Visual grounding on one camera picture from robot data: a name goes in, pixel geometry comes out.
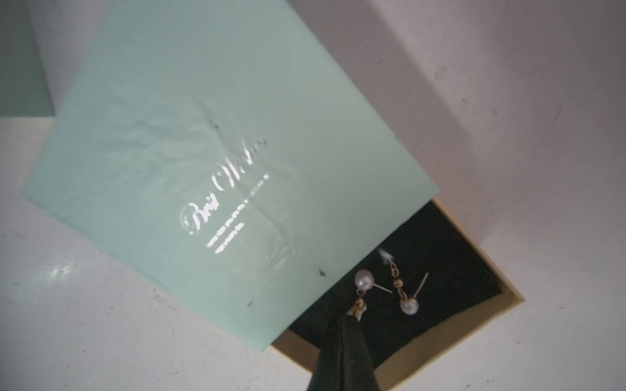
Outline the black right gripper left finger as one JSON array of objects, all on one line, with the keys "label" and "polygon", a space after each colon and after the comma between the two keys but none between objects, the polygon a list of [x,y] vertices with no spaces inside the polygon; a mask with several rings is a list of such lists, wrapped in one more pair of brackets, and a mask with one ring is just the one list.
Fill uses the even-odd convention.
[{"label": "black right gripper left finger", "polygon": [[343,317],[329,324],[307,391],[339,391],[343,387]]}]

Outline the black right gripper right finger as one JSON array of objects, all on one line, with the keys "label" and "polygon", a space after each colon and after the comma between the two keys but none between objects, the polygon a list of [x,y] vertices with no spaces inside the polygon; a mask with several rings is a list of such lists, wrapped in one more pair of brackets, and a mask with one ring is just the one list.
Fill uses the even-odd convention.
[{"label": "black right gripper right finger", "polygon": [[348,315],[343,324],[343,389],[378,391],[373,362],[356,317]]}]

